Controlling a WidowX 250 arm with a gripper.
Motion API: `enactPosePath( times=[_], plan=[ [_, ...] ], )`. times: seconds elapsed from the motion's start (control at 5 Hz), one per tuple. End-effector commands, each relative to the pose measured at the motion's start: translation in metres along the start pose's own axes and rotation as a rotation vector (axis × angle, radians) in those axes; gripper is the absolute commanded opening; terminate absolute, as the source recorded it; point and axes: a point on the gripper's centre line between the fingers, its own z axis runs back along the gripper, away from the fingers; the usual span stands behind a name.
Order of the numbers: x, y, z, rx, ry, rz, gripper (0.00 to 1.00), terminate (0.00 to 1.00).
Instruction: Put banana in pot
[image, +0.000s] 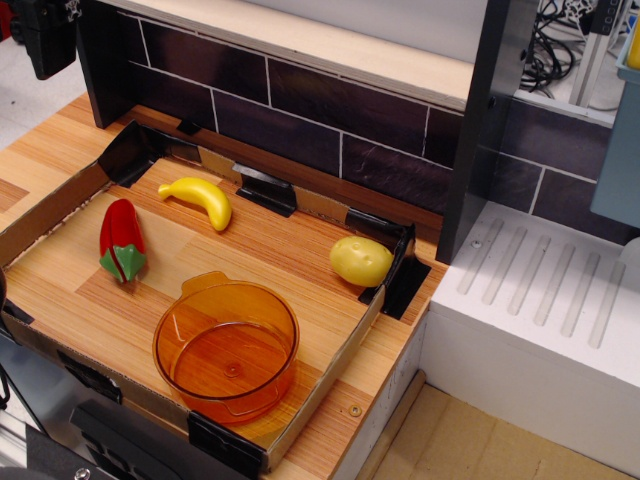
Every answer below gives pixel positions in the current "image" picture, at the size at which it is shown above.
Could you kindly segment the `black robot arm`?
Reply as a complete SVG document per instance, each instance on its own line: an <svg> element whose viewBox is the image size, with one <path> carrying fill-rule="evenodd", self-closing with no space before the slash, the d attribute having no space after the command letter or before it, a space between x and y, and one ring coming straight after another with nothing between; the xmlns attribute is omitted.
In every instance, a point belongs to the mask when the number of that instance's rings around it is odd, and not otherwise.
<svg viewBox="0 0 640 480"><path fill-rule="evenodd" d="M24 43L38 80L47 80L76 60L79 1L8 1L17 14Z"/></svg>

